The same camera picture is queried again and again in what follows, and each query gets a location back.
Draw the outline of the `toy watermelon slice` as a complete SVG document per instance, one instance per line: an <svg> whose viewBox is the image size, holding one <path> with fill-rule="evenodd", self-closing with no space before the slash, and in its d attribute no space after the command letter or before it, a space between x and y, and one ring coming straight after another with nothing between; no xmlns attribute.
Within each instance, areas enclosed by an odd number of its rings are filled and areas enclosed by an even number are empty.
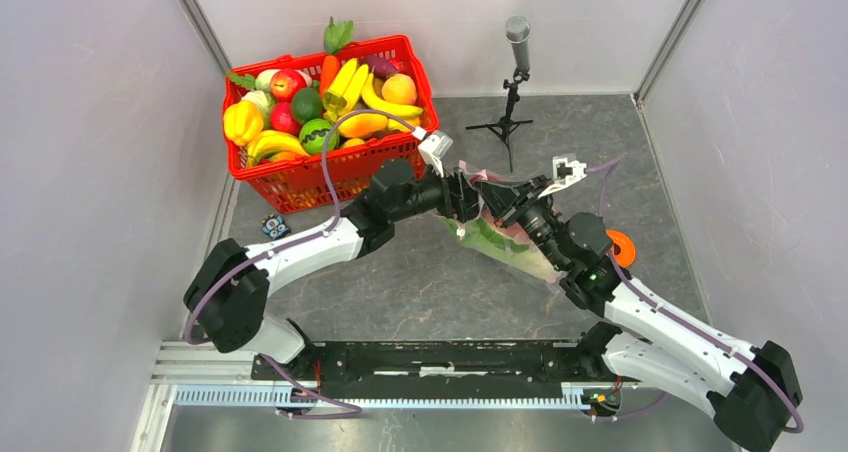
<svg viewBox="0 0 848 452"><path fill-rule="evenodd" d="M519 225L513 224L506 228L501 227L488 209L481 212L478 229L486 241L504 251L525 252L532 245L527 234Z"/></svg>

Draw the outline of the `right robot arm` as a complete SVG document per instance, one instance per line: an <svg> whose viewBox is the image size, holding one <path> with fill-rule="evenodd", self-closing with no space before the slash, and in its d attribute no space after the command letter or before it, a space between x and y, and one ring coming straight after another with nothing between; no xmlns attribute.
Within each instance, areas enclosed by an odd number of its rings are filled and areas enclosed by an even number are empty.
<svg viewBox="0 0 848 452"><path fill-rule="evenodd" d="M495 223L519 226L555 270L567 297L599 317L600 338L577 354L591 380L636 379L704 412L746 451L769 451L805 429L803 395L790 352L754 345L683 311L621 267L602 218L562 219L539 176L527 182L478 179L474 188Z"/></svg>

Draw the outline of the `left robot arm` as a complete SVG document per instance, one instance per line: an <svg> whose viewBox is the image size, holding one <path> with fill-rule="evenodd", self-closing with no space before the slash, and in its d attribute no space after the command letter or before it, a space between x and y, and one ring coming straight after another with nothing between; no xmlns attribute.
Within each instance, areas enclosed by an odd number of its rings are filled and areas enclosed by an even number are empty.
<svg viewBox="0 0 848 452"><path fill-rule="evenodd" d="M291 320L267 317L268 298L293 281L376 251L394 237L397 222L430 211L461 222L477 217L480 198L471 179L460 169L439 173L433 166L416 177L407 161L392 159L318 226L246 247L219 242L184 295L185 341L211 343L222 354L268 356L288 378L306 377L314 353Z"/></svg>

